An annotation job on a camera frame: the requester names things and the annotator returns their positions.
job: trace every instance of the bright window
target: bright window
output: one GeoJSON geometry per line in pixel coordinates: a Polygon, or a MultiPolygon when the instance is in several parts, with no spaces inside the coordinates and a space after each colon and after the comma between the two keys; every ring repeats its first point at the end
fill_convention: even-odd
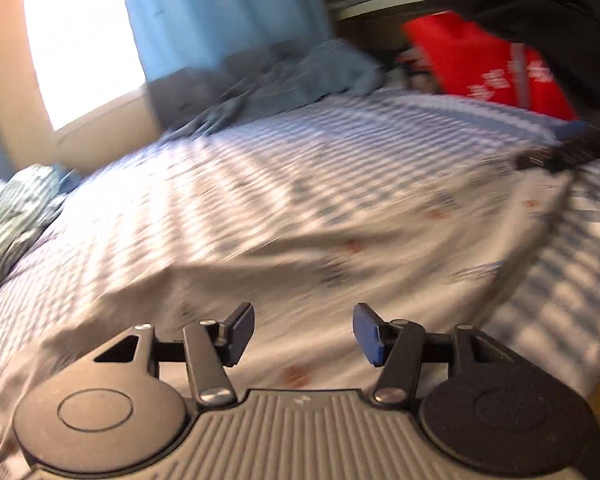
{"type": "Polygon", "coordinates": [[[55,130],[144,83],[125,0],[24,0],[24,8],[55,130]]]}

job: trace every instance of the plaid bedding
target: plaid bedding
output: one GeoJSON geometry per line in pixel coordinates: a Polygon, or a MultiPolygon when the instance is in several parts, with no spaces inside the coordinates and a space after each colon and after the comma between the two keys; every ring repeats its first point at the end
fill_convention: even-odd
{"type": "MultiPolygon", "coordinates": [[[[0,371],[47,328],[143,273],[339,225],[468,160],[551,142],[557,123],[383,91],[126,156],[67,198],[2,284],[0,371]]],[[[538,261],[482,328],[581,394],[592,391],[600,377],[600,164],[580,171],[538,261]]]]}

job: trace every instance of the bed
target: bed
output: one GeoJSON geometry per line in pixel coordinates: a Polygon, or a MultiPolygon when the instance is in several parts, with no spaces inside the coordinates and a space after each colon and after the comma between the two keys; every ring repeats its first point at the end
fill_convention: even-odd
{"type": "MultiPolygon", "coordinates": [[[[236,300],[266,303],[261,282],[250,284],[251,269],[262,265],[262,276],[281,281],[284,274],[274,269],[289,264],[294,244],[323,250],[316,233],[325,230],[337,234],[339,255],[321,252],[311,259],[307,275],[313,281],[296,291],[296,303],[259,308],[253,301],[256,334],[232,378],[242,388],[285,386],[284,370],[300,363],[310,377],[302,386],[364,386],[374,371],[355,351],[350,312],[366,297],[352,302],[347,261],[365,258],[366,242],[347,226],[382,220],[404,198],[473,171],[472,164],[485,158],[552,142],[558,124],[464,98],[378,91],[367,98],[330,96],[126,156],[69,195],[61,215],[0,287],[0,394],[10,384],[5,374],[14,377],[5,370],[22,371],[45,341],[56,345],[48,374],[135,322],[160,328],[160,320],[168,320],[172,330],[162,334],[168,338],[191,320],[225,316],[236,306],[229,302],[234,297],[228,294],[222,308],[209,306],[208,298],[234,283],[236,300]],[[268,259],[272,247],[275,265],[268,259]],[[234,266],[243,254],[255,258],[249,272],[234,266]],[[221,273],[205,274],[211,264],[221,273]],[[203,278],[170,282],[168,273],[179,269],[203,278]],[[235,278],[240,273],[241,281],[235,278]],[[342,308],[325,309],[329,301],[342,308]],[[118,311],[117,305],[125,307],[118,311]],[[91,323],[90,336],[80,332],[84,323],[91,323]],[[321,372],[307,357],[312,353],[333,366],[321,372]]],[[[600,163],[562,184],[566,195],[542,244],[520,265],[514,290],[492,307],[477,302],[470,316],[449,310],[429,318],[410,310],[408,296],[390,312],[383,313],[380,300],[372,306],[383,315],[402,308],[397,317],[415,317],[439,332],[458,320],[478,324],[589,395],[600,378],[600,163]]],[[[533,202],[525,206],[538,205],[533,202]]],[[[290,272],[297,258],[292,263],[290,272]]],[[[408,276],[414,269],[392,272],[408,276]]],[[[181,383],[175,386],[185,388],[186,377],[176,375],[181,383]]],[[[0,420],[8,423],[6,416],[0,420]]]]}

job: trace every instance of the bed sheet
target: bed sheet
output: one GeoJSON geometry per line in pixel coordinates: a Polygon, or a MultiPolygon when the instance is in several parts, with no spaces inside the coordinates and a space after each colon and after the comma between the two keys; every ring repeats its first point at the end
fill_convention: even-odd
{"type": "MultiPolygon", "coordinates": [[[[0,288],[0,372],[49,327],[152,269],[230,259],[337,226],[470,160],[552,142],[557,121],[450,96],[376,92],[156,144],[88,178],[0,288]],[[307,176],[311,175],[311,186],[307,176]]],[[[600,377],[600,164],[482,326],[583,395],[600,377]]]]}

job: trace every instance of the gray ribbed panel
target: gray ribbed panel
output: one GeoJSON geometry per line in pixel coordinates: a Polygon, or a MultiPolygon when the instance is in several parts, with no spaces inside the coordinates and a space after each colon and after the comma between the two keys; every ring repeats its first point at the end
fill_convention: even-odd
{"type": "MultiPolygon", "coordinates": [[[[35,480],[55,480],[37,473],[35,480]]],[[[438,452],[410,415],[377,410],[356,392],[251,392],[200,416],[170,457],[121,480],[494,479],[438,452]]],[[[574,470],[543,477],[581,480],[574,470]]]]}

